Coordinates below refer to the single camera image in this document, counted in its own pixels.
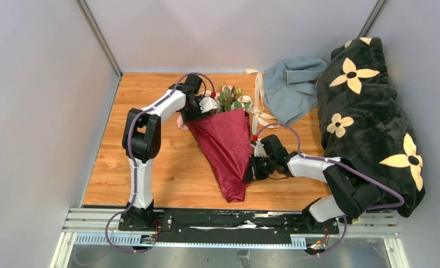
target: vertical metal post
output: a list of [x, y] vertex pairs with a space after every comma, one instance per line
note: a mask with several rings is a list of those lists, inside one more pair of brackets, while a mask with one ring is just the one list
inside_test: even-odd
[[375, 6], [371, 10], [370, 15], [366, 19], [365, 24], [363, 25], [363, 28], [361, 29], [360, 33], [358, 34], [358, 37], [366, 37], [368, 36], [371, 28], [373, 28], [373, 25], [375, 24], [376, 20], [378, 19], [379, 15], [384, 9], [384, 6], [388, 0], [377, 0]]
[[85, 17], [85, 20], [87, 21], [87, 24], [90, 26], [90, 29], [92, 30], [93, 35], [98, 41], [98, 44], [100, 45], [100, 48], [102, 49], [103, 53], [105, 54], [105, 57], [108, 60], [108, 63], [110, 63], [110, 66], [112, 67], [113, 71], [115, 72], [118, 79], [121, 79], [122, 72], [121, 69], [118, 66], [118, 63], [115, 60], [115, 57], [113, 56], [112, 51], [108, 47], [108, 44], [105, 40], [105, 38], [102, 35], [102, 32], [100, 31], [100, 28], [97, 25], [97, 22], [95, 21], [95, 18], [92, 15], [92, 12], [90, 11], [90, 8], [87, 5], [86, 0], [75, 0], [77, 2], [77, 5], [80, 8], [80, 11]]

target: white wall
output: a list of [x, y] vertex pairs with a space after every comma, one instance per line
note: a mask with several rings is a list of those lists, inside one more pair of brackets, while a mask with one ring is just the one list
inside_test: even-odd
[[389, 1], [370, 36], [382, 38], [392, 82], [417, 134], [426, 196], [400, 223], [412, 268], [440, 267], [440, 1]]
[[0, 0], [0, 267], [49, 267], [115, 87], [75, 1]]
[[88, 0], [123, 71], [264, 70], [299, 55], [330, 60], [375, 0]]

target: flower petal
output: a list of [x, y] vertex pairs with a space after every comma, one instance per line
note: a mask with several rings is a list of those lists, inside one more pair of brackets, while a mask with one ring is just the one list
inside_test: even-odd
[[420, 172], [422, 171], [422, 168], [420, 166], [411, 166], [411, 175], [413, 176], [413, 179], [415, 181], [415, 186], [417, 187], [417, 191], [421, 191], [422, 187], [424, 186], [424, 180], [422, 179]]
[[415, 158], [419, 160], [419, 166], [424, 166], [424, 161], [422, 161], [422, 157], [420, 155], [416, 155]]
[[331, 123], [330, 125], [327, 126], [327, 131], [330, 133], [334, 133], [336, 129], [337, 127], [335, 126], [335, 123]]
[[359, 94], [361, 92], [361, 81], [358, 79], [357, 76], [347, 80], [347, 85], [356, 94]]
[[391, 155], [390, 157], [381, 161], [380, 164], [386, 166], [392, 166], [395, 168], [405, 168], [411, 165], [411, 163], [408, 160], [408, 156], [403, 154]]
[[349, 127], [353, 124], [354, 120], [350, 116], [343, 117], [342, 120], [340, 120], [340, 124], [342, 127]]
[[345, 135], [345, 128], [342, 126], [337, 127], [337, 130], [335, 131], [335, 135], [337, 135], [337, 138], [343, 137], [343, 135]]
[[360, 69], [356, 70], [356, 76], [359, 78], [370, 78], [379, 74], [380, 71], [375, 71], [371, 69]]
[[403, 141], [403, 145], [404, 145], [404, 151], [406, 152], [406, 154], [408, 156], [415, 156], [415, 152], [416, 152], [416, 146], [411, 138], [411, 136], [409, 135], [409, 133], [406, 133], [406, 135], [404, 135], [404, 141]]
[[342, 119], [342, 116], [339, 113], [335, 113], [332, 115], [332, 123], [340, 123], [340, 120]]
[[346, 42], [345, 45], [344, 45], [344, 47], [345, 47], [345, 48], [349, 47], [350, 44], [352, 44], [352, 41], [353, 41], [353, 39], [350, 40], [350, 41], [348, 41], [348, 42]]
[[349, 58], [346, 58], [343, 62], [342, 69], [344, 73], [348, 74], [351, 71], [356, 71], [356, 66], [353, 61], [351, 61]]
[[365, 42], [367, 45], [370, 45], [371, 43], [371, 38], [369, 37], [360, 37], [360, 40]]
[[336, 86], [336, 85], [341, 85], [341, 84], [343, 84], [346, 80], [348, 80], [346, 74], [339, 75], [337, 78], [335, 78], [334, 81], [332, 81], [332, 82], [330, 83], [330, 85], [329, 85], [328, 87], [334, 87], [334, 86]]

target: robotic arm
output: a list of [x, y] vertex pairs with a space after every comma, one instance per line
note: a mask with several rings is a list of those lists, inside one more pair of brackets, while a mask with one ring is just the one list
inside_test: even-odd
[[[176, 111], [180, 111], [184, 122], [208, 116], [208, 112], [217, 108], [216, 102], [210, 97], [196, 96], [202, 80], [196, 75], [187, 77], [185, 83], [174, 85], [162, 96], [163, 101], [154, 107], [154, 104], [143, 108], [151, 108], [151, 112], [143, 114], [135, 129], [130, 132], [133, 119], [142, 110], [131, 109], [127, 116], [123, 148], [129, 158], [127, 140], [131, 137], [131, 150], [136, 160], [129, 158], [131, 166], [131, 195], [127, 206], [131, 209], [122, 215], [125, 220], [136, 222], [138, 226], [148, 228], [154, 216], [154, 201], [151, 192], [152, 162], [161, 147], [161, 125]], [[330, 218], [347, 215], [357, 218], [363, 212], [375, 205], [384, 196], [384, 192], [377, 186], [358, 178], [344, 168], [328, 161], [319, 161], [313, 156], [302, 153], [288, 153], [278, 137], [270, 135], [261, 140], [267, 156], [250, 157], [250, 166], [244, 182], [266, 179], [269, 174], [277, 171], [287, 176], [300, 176], [320, 180], [329, 185], [332, 195], [321, 198], [310, 204], [302, 212], [307, 219], [307, 227], [314, 230], [321, 227], [321, 223]], [[359, 159], [343, 159], [335, 157], [330, 160], [341, 162], [368, 176], [369, 170]]]

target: table surface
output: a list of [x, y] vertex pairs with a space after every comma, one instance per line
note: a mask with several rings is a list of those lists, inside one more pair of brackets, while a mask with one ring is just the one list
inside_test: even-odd
[[[131, 108], [141, 109], [156, 101], [181, 76], [169, 73], [123, 75], [84, 204], [127, 203], [131, 187], [130, 165], [121, 146], [127, 113]], [[208, 76], [216, 87], [226, 82], [240, 87], [243, 94], [254, 97], [253, 74]], [[156, 207], [302, 210], [312, 201], [329, 195], [327, 186], [320, 181], [308, 178], [266, 179], [255, 181], [247, 188], [244, 202], [227, 203], [194, 137], [190, 131], [176, 126], [177, 117], [178, 114], [174, 114], [164, 122], [161, 150], [153, 164], [152, 194]], [[306, 154], [323, 155], [318, 125], [317, 108], [291, 125], [299, 133], [301, 150]], [[261, 136], [270, 134], [276, 134], [289, 152], [297, 150], [297, 140], [290, 130], [283, 127], [267, 129]]]

